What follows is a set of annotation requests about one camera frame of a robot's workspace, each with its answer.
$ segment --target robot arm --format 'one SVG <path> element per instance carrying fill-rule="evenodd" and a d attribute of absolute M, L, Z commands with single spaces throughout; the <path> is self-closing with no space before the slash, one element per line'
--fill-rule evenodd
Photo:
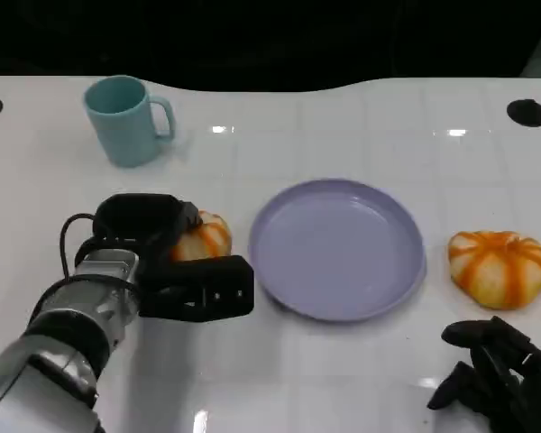
<path fill-rule="evenodd" d="M 171 196 L 151 198 L 162 210 L 167 202 L 178 203 Z M 173 245 L 188 221 L 197 222 L 196 215 L 180 211 L 184 207 L 163 218 L 170 221 L 166 229 L 142 221 L 144 236 L 116 240 L 96 234 L 96 224 L 121 231 L 108 218 L 100 221 L 101 215 L 114 218 L 109 202 L 123 212 L 140 208 L 141 199 L 149 197 L 114 196 L 101 205 L 74 276 L 47 290 L 22 336 L 0 354 L 0 432 L 103 432 L 93 411 L 96 381 L 137 315 L 209 321 L 252 310 L 252 269 L 242 257 L 161 260 L 164 246 Z"/>

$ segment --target mug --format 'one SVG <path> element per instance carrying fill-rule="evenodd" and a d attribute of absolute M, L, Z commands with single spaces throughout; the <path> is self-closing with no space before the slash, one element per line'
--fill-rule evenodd
<path fill-rule="evenodd" d="M 169 121 L 167 133 L 157 132 L 151 104 L 164 108 Z M 106 156 L 119 167 L 136 167 L 153 160 L 174 138 L 170 102 L 149 95 L 137 78 L 117 75 L 101 79 L 84 94 L 84 105 Z"/>

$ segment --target table surface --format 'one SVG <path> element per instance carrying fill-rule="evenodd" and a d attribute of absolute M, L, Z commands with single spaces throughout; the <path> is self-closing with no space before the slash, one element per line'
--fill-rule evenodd
<path fill-rule="evenodd" d="M 306 320 L 257 287 L 246 318 L 202 325 L 139 319 L 101 377 L 108 432 L 483 432 L 461 408 L 426 402 L 464 350 L 443 328 L 489 318 L 450 282 L 459 230 L 541 241 L 541 128 L 508 102 L 541 103 L 541 80 L 393 79 L 304 94 L 213 94 L 149 83 L 175 106 L 171 152 L 135 170 L 105 158 L 81 105 L 93 78 L 0 78 L 0 350 L 61 276 L 60 226 L 124 191 L 170 193 L 226 217 L 246 255 L 258 209 L 281 189 L 345 177 L 388 191 L 426 242 L 421 290 L 351 326 Z M 160 117 L 159 124 L 165 125 Z M 69 233 L 69 251 L 88 234 Z M 541 346 L 541 295 L 502 317 Z"/>

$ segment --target pumpkin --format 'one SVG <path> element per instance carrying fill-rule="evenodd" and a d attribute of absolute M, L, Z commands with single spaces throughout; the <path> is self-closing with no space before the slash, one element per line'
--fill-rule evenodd
<path fill-rule="evenodd" d="M 449 241 L 453 281 L 490 309 L 517 309 L 541 291 L 541 244 L 515 232 L 460 232 Z"/>
<path fill-rule="evenodd" d="M 183 233 L 170 250 L 174 262 L 209 259 L 229 255 L 232 247 L 228 224 L 217 214 L 199 212 L 202 225 Z"/>

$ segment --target plate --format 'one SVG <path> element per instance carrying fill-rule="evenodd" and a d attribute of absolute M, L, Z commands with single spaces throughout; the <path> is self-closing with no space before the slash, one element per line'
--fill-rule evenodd
<path fill-rule="evenodd" d="M 409 212 L 351 180 L 313 180 L 282 191 L 255 218 L 249 255 L 273 298 L 321 320 L 388 311 L 426 273 L 423 239 Z"/>

